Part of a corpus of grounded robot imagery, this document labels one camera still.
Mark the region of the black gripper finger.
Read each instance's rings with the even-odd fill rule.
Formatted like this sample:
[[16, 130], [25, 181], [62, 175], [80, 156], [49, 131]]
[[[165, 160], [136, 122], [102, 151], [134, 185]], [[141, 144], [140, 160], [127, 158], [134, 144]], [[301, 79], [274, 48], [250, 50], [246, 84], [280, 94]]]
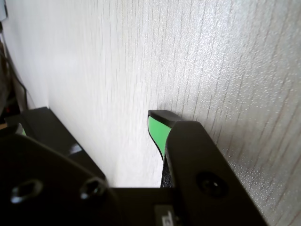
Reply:
[[168, 110], [149, 110], [148, 131], [169, 169], [184, 225], [266, 225], [200, 122]]
[[23, 135], [0, 131], [3, 226], [120, 226], [116, 198], [101, 178]]

